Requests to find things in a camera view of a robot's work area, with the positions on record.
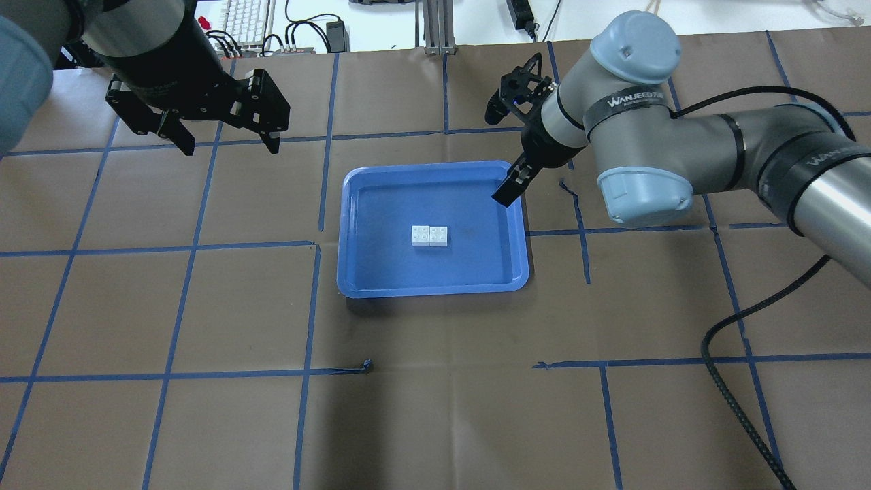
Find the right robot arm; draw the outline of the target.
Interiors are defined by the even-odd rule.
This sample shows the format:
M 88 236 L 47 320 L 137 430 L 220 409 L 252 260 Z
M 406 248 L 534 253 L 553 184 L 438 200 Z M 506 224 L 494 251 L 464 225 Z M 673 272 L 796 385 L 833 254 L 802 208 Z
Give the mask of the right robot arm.
M 619 14 L 560 82 L 532 56 L 500 80 L 489 125 L 514 114 L 522 152 L 493 199 L 509 207 L 542 169 L 591 148 L 610 220 L 653 227 L 684 216 L 695 195 L 748 189 L 782 223 L 869 283 L 869 148 L 831 103 L 691 117 L 669 108 L 665 82 L 682 48 L 666 21 Z

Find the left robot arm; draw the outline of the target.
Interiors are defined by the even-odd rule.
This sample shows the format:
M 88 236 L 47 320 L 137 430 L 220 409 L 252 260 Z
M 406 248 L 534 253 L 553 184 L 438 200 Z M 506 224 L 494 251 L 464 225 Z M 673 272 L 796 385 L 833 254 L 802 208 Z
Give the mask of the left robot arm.
M 279 152 L 289 102 L 264 69 L 225 71 L 189 1 L 3 1 L 1 12 L 2 153 L 21 142 L 76 41 L 112 70 L 105 101 L 133 133 L 192 155 L 186 122 L 215 120 Z

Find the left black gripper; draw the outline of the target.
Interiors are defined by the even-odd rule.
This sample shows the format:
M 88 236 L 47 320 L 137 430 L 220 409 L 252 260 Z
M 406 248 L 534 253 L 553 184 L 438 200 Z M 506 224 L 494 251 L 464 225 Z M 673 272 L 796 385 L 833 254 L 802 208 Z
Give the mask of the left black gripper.
M 268 152 L 280 152 L 289 130 L 291 108 L 265 69 L 253 69 L 242 80 L 220 64 L 212 41 L 226 55 L 236 54 L 221 32 L 180 27 L 158 46 L 121 56 L 103 53 L 114 71 L 105 101 L 137 135 L 150 133 L 169 140 L 186 156 L 195 139 L 183 120 L 219 120 L 256 133 Z

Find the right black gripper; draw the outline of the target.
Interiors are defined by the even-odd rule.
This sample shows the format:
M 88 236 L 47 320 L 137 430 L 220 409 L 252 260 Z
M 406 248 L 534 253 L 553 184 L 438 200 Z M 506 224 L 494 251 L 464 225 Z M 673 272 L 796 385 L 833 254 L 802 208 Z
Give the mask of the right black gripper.
M 562 108 L 558 84 L 542 75 L 541 53 L 501 76 L 487 102 L 484 120 L 496 125 L 510 114 L 523 124 L 522 153 L 491 196 L 505 208 L 525 193 L 538 170 L 563 167 L 590 145 L 579 118 Z

